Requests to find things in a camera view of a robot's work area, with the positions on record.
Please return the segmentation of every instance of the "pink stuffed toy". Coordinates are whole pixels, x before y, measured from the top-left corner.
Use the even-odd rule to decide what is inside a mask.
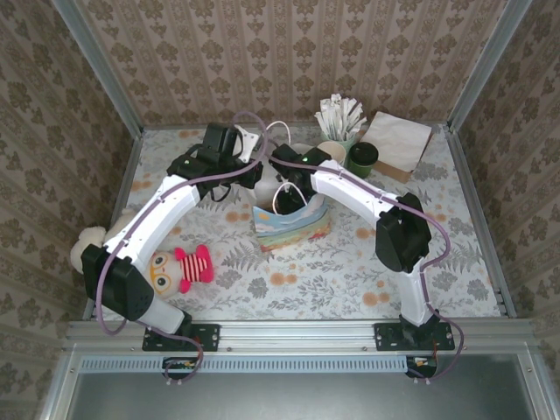
[[[175,248],[174,254],[156,251],[144,276],[154,291],[167,299],[178,291],[187,293],[192,283],[212,282],[214,268],[208,248],[199,245],[194,254],[187,254],[181,248]]]

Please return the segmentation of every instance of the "cream plush toy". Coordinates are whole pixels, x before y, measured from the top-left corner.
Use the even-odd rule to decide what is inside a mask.
[[[87,227],[70,251],[70,262],[83,274],[81,254],[89,244],[101,247],[125,228],[136,216],[133,210],[125,209],[115,225],[106,231],[104,227]],[[206,245],[199,245],[194,254],[187,254],[181,248],[174,252],[156,251],[150,259],[148,269],[143,273],[148,284],[162,299],[167,299],[177,292],[187,293],[191,283],[210,283],[214,279],[212,259]]]

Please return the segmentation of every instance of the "patterned wallpaper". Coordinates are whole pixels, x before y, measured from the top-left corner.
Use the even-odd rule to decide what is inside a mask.
[[[85,303],[69,250],[109,222],[130,146],[50,2],[0,2],[0,418],[46,396]]]
[[[560,383],[560,2],[532,3],[459,134],[516,309]]]
[[[505,0],[78,0],[150,126],[312,120],[332,92],[444,120]]]

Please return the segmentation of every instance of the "metal frame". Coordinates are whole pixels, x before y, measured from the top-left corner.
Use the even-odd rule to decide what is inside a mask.
[[[465,332],[463,354],[516,354],[537,418],[558,418],[557,400],[551,393],[550,380],[544,374],[538,343],[528,319],[456,318],[455,321]],[[374,359],[379,356],[429,353],[377,352],[373,324],[394,322],[391,319],[212,322],[221,325],[220,348],[217,353],[213,353],[213,357],[224,360],[251,356]],[[108,326],[114,328],[117,324],[117,321],[112,321]],[[128,325],[118,338],[111,338],[105,336],[95,322],[71,323],[41,419],[66,418],[80,375],[81,362],[85,357],[125,356],[127,360],[134,360],[145,358],[147,354],[194,356],[194,353],[143,352],[143,336],[144,328],[136,324]]]
[[[95,36],[86,24],[86,19],[80,14],[80,10],[74,1],[53,0],[66,26],[78,43],[82,54],[86,57],[89,65],[94,70],[97,79],[103,86],[109,99],[113,102],[116,111],[121,116],[130,135],[134,139],[141,136],[141,118],[125,94],[123,87],[111,70],[109,60],[103,55],[102,49],[97,44]]]
[[[84,374],[161,374],[167,356],[82,356]],[[237,356],[206,354],[200,372],[210,374],[406,373],[406,356]],[[169,373],[184,373],[170,367]]]
[[[130,188],[132,187],[132,182],[134,181],[134,174],[137,170],[138,160],[140,159],[140,152],[142,151],[143,139],[141,136],[134,139],[132,144],[132,150],[130,151],[129,162],[126,165],[126,170],[122,176],[121,188],[119,189],[119,194],[116,196],[115,208],[113,209],[113,214],[111,215],[111,226],[113,226],[116,220],[121,216],[123,209],[126,207],[126,203],[129,199]],[[90,320],[95,308],[95,302],[87,298],[86,308],[81,316],[84,321]]]
[[[457,99],[447,121],[452,130],[458,131],[474,105],[490,74],[496,67],[509,41],[514,36],[517,26],[522,21],[532,0],[514,0],[507,2],[504,11],[494,27],[492,35],[486,42],[479,60],[472,70],[461,95]]]
[[[449,139],[449,149],[451,151],[451,156],[453,157],[455,169],[457,170],[458,180],[461,183],[461,188],[463,189],[466,205],[469,209],[469,213],[471,214],[474,232],[479,238],[480,251],[486,263],[486,268],[488,269],[488,274],[490,275],[493,285],[500,289],[500,296],[503,302],[499,301],[498,304],[502,303],[505,306],[507,315],[511,318],[515,318],[517,314],[515,312],[514,301],[509,294],[508,284],[506,283],[506,278],[504,277],[504,273],[501,269],[500,260],[498,259],[498,254],[496,253],[496,248],[494,247],[494,242],[492,241],[492,236],[490,235],[490,229],[488,229],[487,220],[484,216],[484,212],[482,211],[479,195],[476,192],[473,177],[469,171],[465,153],[463,152],[463,147],[459,141],[459,135],[457,134],[457,131],[449,134],[450,135],[447,136]]]

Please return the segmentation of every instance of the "floral tablecloth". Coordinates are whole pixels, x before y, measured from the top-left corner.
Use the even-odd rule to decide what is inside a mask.
[[[291,134],[294,143],[314,144],[319,127],[297,126]],[[278,142],[287,141],[283,128],[274,128],[272,135]],[[128,207],[140,209],[170,162],[203,136],[203,129],[144,132]],[[374,171],[368,181],[401,195],[414,193],[424,211],[450,233],[451,255],[427,271],[434,306],[453,317],[500,316],[442,126],[434,127],[422,161],[406,185]],[[396,273],[376,259],[375,231],[340,203],[330,207],[332,232],[326,238],[264,254],[243,192],[234,190],[221,203],[206,197],[159,248],[193,252],[198,244],[206,244],[215,267],[214,282],[195,283],[170,302],[204,320],[397,317],[401,303]],[[433,229],[432,235],[430,254],[435,255],[444,242]],[[116,319],[106,313],[108,319]]]

